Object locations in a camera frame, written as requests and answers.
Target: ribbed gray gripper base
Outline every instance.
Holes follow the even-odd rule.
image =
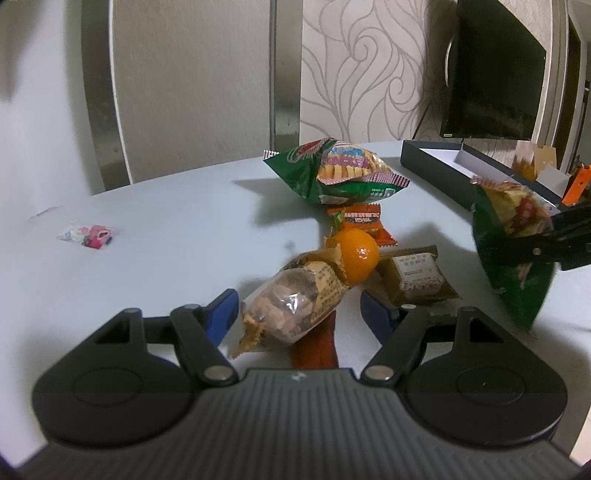
[[[422,428],[393,391],[348,370],[253,370],[210,389],[185,419],[140,445],[50,443],[26,480],[566,480],[579,468],[549,442],[471,450]]]

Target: orange candy wrapper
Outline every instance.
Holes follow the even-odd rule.
[[[358,228],[370,234],[379,247],[398,245],[396,239],[382,225],[379,219],[382,208],[376,203],[331,208],[327,212],[333,220],[334,232]]]

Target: television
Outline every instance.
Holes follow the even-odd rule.
[[[440,135],[531,140],[546,51],[498,0],[458,0]]]

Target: metal screw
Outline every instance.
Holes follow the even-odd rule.
[[[223,382],[234,374],[234,370],[226,365],[213,365],[207,367],[203,374],[214,382]]]
[[[394,370],[386,365],[372,365],[365,369],[365,376],[371,380],[386,382],[394,376]]]

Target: open box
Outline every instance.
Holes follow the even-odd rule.
[[[473,176],[521,183],[541,197],[552,214],[565,208],[561,198],[542,184],[523,178],[506,165],[463,143],[405,140],[400,163],[466,210],[471,210],[474,203]]]

